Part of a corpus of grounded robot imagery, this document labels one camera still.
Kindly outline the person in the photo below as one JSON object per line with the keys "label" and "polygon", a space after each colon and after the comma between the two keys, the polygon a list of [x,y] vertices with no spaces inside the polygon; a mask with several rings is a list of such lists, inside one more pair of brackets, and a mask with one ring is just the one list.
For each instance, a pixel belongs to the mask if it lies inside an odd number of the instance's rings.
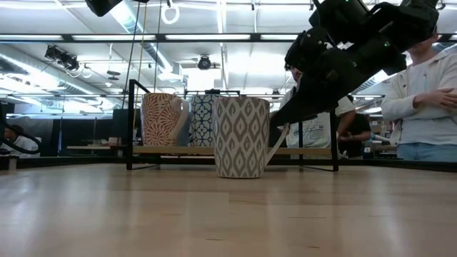
{"label": "person", "polygon": [[[36,142],[31,140],[30,138],[18,135],[17,132],[15,132],[14,130],[11,130],[10,128],[4,129],[4,138],[8,142],[14,144],[15,146],[26,149],[28,151],[35,151],[38,149],[38,145]],[[21,158],[29,158],[32,156],[32,154],[19,152],[19,151],[13,149],[12,147],[6,145],[5,143],[2,143],[1,148],[9,151],[10,154],[21,157]]]}
{"label": "person", "polygon": [[345,96],[338,101],[338,149],[343,158],[362,159],[363,143],[371,137],[371,127],[363,114],[356,112],[353,97]]}
{"label": "person", "polygon": [[[356,116],[356,109],[351,100],[344,96],[338,101],[335,109],[338,126],[336,137],[342,136]],[[331,147],[331,117],[323,112],[316,118],[290,125],[289,134],[285,137],[288,148],[330,148]]]}
{"label": "person", "polygon": [[457,54],[435,51],[437,39],[412,46],[412,64],[383,84],[381,113],[404,161],[457,162]]}

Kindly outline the silver air duct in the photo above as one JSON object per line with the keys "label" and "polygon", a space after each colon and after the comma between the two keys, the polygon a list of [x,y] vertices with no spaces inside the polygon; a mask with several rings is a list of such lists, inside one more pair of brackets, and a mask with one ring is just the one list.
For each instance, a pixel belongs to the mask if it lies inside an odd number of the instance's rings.
{"label": "silver air duct", "polygon": [[[134,12],[134,6],[130,0],[122,0],[117,6],[110,10],[115,20],[122,26],[122,28],[129,34],[135,34],[142,40],[144,26],[139,21],[139,15]],[[141,43],[143,52],[147,53],[153,61],[153,67],[157,71],[158,78],[161,81],[183,81],[184,77],[181,74],[181,67],[174,66],[168,61],[165,56],[158,50],[157,45],[153,43]]]}

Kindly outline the black aluminium table frame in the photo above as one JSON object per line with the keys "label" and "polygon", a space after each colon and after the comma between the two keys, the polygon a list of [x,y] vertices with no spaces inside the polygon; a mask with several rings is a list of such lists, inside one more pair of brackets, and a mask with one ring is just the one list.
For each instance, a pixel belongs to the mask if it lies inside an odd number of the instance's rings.
{"label": "black aluminium table frame", "polygon": [[[95,163],[126,163],[125,158],[113,156],[64,156],[64,157],[38,157],[20,158],[16,162],[17,168],[38,168],[48,166],[69,166]],[[195,156],[137,156],[134,164],[172,164],[172,165],[214,165],[213,158]],[[330,159],[286,159],[273,158],[268,163],[270,166],[332,166]],[[339,166],[379,166],[389,168],[417,169],[427,171],[440,171],[457,173],[457,163],[428,162],[428,161],[403,161],[394,159],[368,159],[368,160],[339,160]]]}

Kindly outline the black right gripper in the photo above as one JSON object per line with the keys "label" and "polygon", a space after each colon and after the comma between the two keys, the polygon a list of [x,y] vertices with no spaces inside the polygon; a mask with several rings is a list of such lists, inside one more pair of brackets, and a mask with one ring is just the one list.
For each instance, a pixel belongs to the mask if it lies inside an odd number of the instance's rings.
{"label": "black right gripper", "polygon": [[350,93],[379,71],[392,75],[405,68],[405,54],[383,37],[348,49],[327,49],[313,65],[313,81],[332,93],[325,94],[317,85],[311,85],[306,76],[302,77],[296,67],[291,67],[296,85],[281,99],[279,110],[271,114],[271,125],[297,124],[335,111],[341,120],[339,126],[346,128],[355,119],[355,107],[346,96],[335,93]]}

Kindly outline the orange leaf pattern mug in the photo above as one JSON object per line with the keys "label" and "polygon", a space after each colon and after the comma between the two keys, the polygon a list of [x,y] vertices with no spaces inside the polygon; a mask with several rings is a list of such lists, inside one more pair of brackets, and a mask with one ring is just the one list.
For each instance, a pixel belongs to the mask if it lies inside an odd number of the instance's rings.
{"label": "orange leaf pattern mug", "polygon": [[178,137],[189,116],[189,103],[175,95],[147,93],[141,102],[141,135],[144,146],[178,146]]}

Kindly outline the blue tile pattern mug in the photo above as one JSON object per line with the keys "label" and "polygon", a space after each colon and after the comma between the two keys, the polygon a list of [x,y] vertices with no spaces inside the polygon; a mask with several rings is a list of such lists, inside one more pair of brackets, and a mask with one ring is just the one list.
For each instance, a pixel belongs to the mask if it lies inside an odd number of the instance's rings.
{"label": "blue tile pattern mug", "polygon": [[218,94],[195,95],[191,99],[190,146],[213,146],[213,104]]}

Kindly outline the black overhead beam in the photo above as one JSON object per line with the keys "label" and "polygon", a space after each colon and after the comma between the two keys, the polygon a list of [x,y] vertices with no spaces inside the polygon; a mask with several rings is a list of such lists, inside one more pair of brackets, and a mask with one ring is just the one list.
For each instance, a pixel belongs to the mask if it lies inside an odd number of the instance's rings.
{"label": "black overhead beam", "polygon": [[1,43],[292,42],[297,34],[0,34]]}

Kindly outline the wooden shelf with black frame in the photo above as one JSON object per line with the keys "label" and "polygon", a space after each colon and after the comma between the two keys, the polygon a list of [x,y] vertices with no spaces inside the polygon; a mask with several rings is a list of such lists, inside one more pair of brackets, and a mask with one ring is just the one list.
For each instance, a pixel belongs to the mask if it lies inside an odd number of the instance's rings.
{"label": "wooden shelf with black frame", "polygon": [[[135,90],[144,92],[149,90],[136,79],[129,80],[128,84],[128,128],[126,154],[126,169],[135,170],[135,163],[140,163],[143,168],[158,166],[160,164],[183,165],[209,165],[214,162],[214,150],[211,147],[188,146],[135,146],[134,126],[136,121]],[[338,160],[336,137],[331,137],[330,148],[280,148],[276,157],[268,161],[272,166],[300,166],[317,168],[328,166],[328,171],[337,172],[340,161]]]}

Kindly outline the grey diamond pattern mug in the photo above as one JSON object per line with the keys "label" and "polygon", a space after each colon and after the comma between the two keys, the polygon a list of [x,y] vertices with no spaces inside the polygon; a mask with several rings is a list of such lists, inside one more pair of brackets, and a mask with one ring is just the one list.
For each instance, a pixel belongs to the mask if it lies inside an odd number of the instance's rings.
{"label": "grey diamond pattern mug", "polygon": [[255,97],[222,97],[213,107],[214,159],[221,178],[260,178],[288,135],[285,124],[269,148],[270,106]]}

